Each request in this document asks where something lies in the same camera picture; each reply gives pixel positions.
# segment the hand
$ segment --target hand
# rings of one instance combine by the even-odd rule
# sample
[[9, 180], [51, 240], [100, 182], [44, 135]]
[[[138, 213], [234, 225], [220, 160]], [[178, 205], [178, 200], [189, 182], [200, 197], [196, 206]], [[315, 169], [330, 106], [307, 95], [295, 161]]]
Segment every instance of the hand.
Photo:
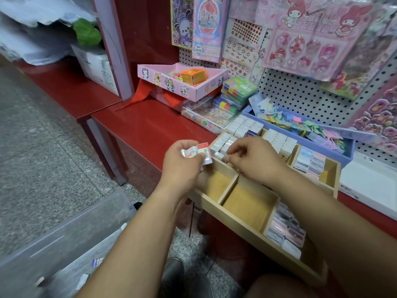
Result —
[[185, 158], [182, 155], [181, 149], [188, 149], [194, 145], [198, 145], [195, 140], [176, 141], [164, 157], [163, 173], [157, 188], [167, 190], [176, 199], [194, 186], [200, 173], [200, 165], [205, 159], [203, 153], [193, 158]]
[[226, 161], [237, 167], [248, 178], [270, 189], [288, 168], [269, 141], [261, 137], [237, 139], [227, 150]]

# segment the pink cardboard box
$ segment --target pink cardboard box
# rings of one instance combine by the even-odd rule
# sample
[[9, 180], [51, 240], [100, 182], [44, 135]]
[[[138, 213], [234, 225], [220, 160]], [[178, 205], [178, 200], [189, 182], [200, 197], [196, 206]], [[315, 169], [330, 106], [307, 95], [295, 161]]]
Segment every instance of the pink cardboard box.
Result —
[[[192, 68], [205, 69], [208, 79], [199, 85], [191, 86], [170, 76], [171, 72], [181, 72]], [[228, 79], [229, 75], [227, 69], [190, 67], [176, 63], [173, 65], [138, 65], [138, 77], [196, 102], [223, 85], [223, 81]]]

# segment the person's right hand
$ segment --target person's right hand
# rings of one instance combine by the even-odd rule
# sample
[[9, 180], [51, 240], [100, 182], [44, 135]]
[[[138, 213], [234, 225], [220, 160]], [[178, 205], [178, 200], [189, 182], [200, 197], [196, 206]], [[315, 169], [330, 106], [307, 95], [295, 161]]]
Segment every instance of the person's right hand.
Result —
[[236, 140], [227, 150], [226, 161], [248, 178], [270, 189], [283, 177], [285, 169], [288, 169], [270, 142], [261, 137], [244, 137]]

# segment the forearm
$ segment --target forearm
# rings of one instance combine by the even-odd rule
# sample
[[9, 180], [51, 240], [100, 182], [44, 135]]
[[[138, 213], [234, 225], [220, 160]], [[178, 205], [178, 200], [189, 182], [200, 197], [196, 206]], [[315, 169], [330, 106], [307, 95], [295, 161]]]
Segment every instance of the forearm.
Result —
[[156, 188], [76, 297], [156, 297], [180, 202]]
[[304, 226], [350, 296], [397, 292], [395, 239], [290, 168], [273, 190]]

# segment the blue plastic bin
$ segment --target blue plastic bin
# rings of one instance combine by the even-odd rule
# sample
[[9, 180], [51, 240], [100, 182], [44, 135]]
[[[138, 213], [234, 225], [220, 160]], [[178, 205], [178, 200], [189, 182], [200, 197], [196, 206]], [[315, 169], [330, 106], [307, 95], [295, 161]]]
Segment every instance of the blue plastic bin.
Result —
[[[290, 114], [293, 114], [296, 117], [300, 117], [302, 119], [302, 121], [310, 120], [310, 121], [318, 124], [318, 121], [309, 119], [309, 118], [307, 118], [306, 116], [303, 116], [303, 115], [299, 115], [296, 112], [286, 110], [282, 106], [279, 107], [279, 108], [284, 113], [290, 113]], [[342, 155], [342, 154], [338, 153], [337, 151], [330, 150], [330, 149], [327, 149], [326, 147], [323, 147], [323, 146], [321, 146], [319, 144], [316, 144], [313, 141], [311, 141], [311, 140], [309, 140], [309, 139], [307, 139], [305, 137], [298, 136], [298, 135], [296, 135], [294, 133], [291, 133], [288, 130], [285, 130], [285, 129], [283, 129], [281, 127], [278, 127], [278, 126], [276, 126], [274, 124], [271, 124], [270, 122], [267, 122], [267, 121], [264, 121], [264, 120], [262, 120], [260, 118], [257, 118], [254, 115], [254, 111], [252, 110], [250, 105], [248, 105], [241, 112], [241, 114], [243, 114], [245, 117], [248, 117], [248, 118], [251, 118], [251, 119], [253, 119], [255, 121], [263, 123], [264, 124], [264, 128], [267, 129], [267, 130], [268, 129], [273, 129], [275, 131], [278, 131], [279, 133], [282, 133], [284, 135], [287, 135], [288, 137], [291, 137], [291, 138], [294, 138], [294, 139], [298, 140], [298, 144], [300, 144], [302, 146], [305, 146], [308, 149], [314, 150], [315, 152], [318, 152], [318, 153], [320, 153], [322, 155], [325, 155], [326, 157], [328, 157], [328, 158], [330, 158], [332, 160], [338, 161], [341, 164], [342, 168], [345, 167], [347, 164], [349, 164], [351, 160], [353, 160], [353, 154], [354, 154], [354, 150], [356, 148], [355, 140], [352, 140], [352, 139], [344, 139], [343, 140], [345, 145], [346, 145], [346, 150], [345, 150], [345, 153]]]

